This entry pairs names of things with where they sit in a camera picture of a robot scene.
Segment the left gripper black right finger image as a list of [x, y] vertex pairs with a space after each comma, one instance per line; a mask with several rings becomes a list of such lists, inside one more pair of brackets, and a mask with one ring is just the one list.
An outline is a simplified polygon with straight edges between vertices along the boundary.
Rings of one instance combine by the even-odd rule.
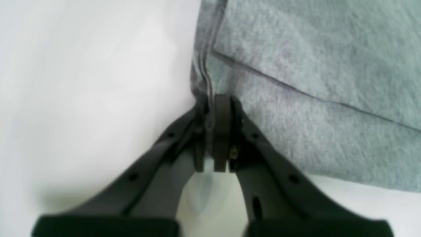
[[214, 97], [215, 170], [235, 173], [245, 202], [244, 237], [392, 237], [318, 189], [261, 133], [234, 96]]

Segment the left gripper left finger image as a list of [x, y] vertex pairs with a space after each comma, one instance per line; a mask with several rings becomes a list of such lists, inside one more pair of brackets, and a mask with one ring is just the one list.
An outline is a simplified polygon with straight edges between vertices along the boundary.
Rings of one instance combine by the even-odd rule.
[[206, 96], [175, 120], [123, 174], [85, 203], [43, 215], [33, 237], [180, 237], [185, 184], [204, 170]]

